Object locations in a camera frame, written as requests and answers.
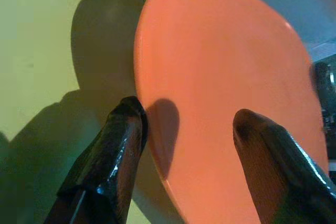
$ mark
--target orange round plastic object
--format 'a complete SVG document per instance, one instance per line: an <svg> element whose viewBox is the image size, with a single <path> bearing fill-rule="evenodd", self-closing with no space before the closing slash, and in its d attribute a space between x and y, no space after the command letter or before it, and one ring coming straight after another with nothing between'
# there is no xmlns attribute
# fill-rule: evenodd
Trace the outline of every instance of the orange round plastic object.
<svg viewBox="0 0 336 224"><path fill-rule="evenodd" d="M259 223L233 141L242 108L286 127L327 171L309 56L261 0L147 0L134 65L151 151L186 222Z"/></svg>

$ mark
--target orange disc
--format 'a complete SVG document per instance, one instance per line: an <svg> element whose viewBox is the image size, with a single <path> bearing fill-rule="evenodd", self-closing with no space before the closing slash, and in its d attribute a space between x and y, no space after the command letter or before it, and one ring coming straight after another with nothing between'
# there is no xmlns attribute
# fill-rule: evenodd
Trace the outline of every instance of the orange disc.
<svg viewBox="0 0 336 224"><path fill-rule="evenodd" d="M261 0L147 0L134 65L151 151L186 222L259 223L232 136L242 108L286 127L327 171L309 56Z"/></svg>

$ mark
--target orange plate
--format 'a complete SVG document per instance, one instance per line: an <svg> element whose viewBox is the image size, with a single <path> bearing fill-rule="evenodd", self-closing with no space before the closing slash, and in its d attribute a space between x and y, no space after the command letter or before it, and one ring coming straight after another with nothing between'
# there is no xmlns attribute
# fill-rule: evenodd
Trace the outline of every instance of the orange plate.
<svg viewBox="0 0 336 224"><path fill-rule="evenodd" d="M163 184L189 223L259 223L232 137L242 108L286 127L327 171L309 56L261 0L147 0L135 77Z"/></svg>

